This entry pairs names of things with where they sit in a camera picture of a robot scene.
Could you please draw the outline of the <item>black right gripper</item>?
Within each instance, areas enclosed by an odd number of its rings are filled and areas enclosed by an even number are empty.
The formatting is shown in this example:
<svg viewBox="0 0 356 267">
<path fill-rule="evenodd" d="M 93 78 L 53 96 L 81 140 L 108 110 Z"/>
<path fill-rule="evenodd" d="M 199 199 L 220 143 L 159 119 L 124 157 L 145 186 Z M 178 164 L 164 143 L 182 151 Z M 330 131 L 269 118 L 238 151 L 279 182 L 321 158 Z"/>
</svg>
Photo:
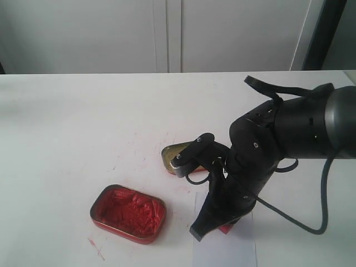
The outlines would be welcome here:
<svg viewBox="0 0 356 267">
<path fill-rule="evenodd" d="M 215 156 L 209 167 L 209 192 L 189 232 L 197 240 L 229 228 L 254 208 L 257 197 L 278 168 L 271 156 Z"/>
</svg>

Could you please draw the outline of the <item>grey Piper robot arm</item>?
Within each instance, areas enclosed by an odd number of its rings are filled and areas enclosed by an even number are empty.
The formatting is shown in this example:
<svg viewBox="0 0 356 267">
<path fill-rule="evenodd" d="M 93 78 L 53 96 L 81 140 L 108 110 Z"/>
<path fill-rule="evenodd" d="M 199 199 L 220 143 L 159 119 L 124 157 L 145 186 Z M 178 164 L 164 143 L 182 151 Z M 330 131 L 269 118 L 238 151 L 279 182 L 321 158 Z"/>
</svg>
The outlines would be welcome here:
<svg viewBox="0 0 356 267">
<path fill-rule="evenodd" d="M 196 240 L 234 224 L 256 203 L 271 209 L 259 193 L 272 174 L 295 169 L 300 159 L 324 159 L 320 181 L 322 222 L 313 229 L 282 212 L 303 230 L 321 235 L 328 226 L 327 181 L 335 159 L 355 158 L 355 87 L 326 83 L 312 90 L 271 85 L 248 76 L 245 83 L 268 100 L 230 126 L 231 147 L 218 146 L 201 135 L 194 142 L 194 160 L 209 175 L 209 191 L 190 227 Z"/>
</svg>

